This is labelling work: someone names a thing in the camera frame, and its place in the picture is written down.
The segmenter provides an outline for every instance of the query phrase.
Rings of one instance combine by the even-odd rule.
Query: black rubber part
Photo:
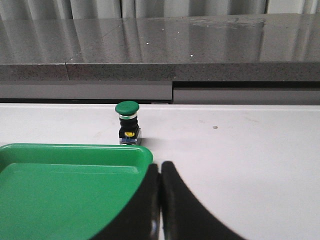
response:
[[[192,194],[174,164],[161,167],[161,203],[166,240],[244,240],[215,218]]]
[[[160,221],[159,189],[158,166],[151,164],[128,204],[91,240],[157,240]]]

